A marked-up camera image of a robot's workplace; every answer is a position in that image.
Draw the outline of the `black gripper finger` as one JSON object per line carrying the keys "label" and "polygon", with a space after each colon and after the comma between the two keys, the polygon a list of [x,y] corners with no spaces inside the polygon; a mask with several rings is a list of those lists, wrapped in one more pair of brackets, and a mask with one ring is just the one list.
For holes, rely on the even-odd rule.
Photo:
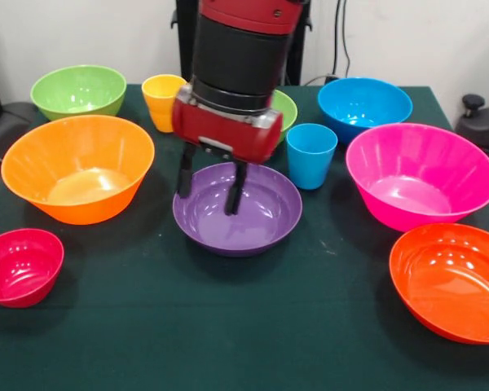
{"label": "black gripper finger", "polygon": [[180,160],[178,181],[176,187],[177,195],[184,199],[191,194],[192,190],[192,161],[196,153],[194,144],[185,144]]}
{"label": "black gripper finger", "polygon": [[235,181],[231,185],[227,194],[227,201],[225,203],[225,214],[227,216],[237,215],[240,207],[240,200],[242,191],[245,185],[245,180],[248,173],[248,164],[243,161],[237,161]]}

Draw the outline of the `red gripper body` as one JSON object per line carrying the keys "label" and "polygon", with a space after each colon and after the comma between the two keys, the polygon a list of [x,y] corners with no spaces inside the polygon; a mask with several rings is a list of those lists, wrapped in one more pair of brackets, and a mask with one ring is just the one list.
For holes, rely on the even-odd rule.
{"label": "red gripper body", "polygon": [[257,116],[220,112],[198,101],[190,84],[180,87],[172,108],[176,136],[252,164],[262,164],[271,157],[284,128],[283,121],[283,113],[273,108]]}

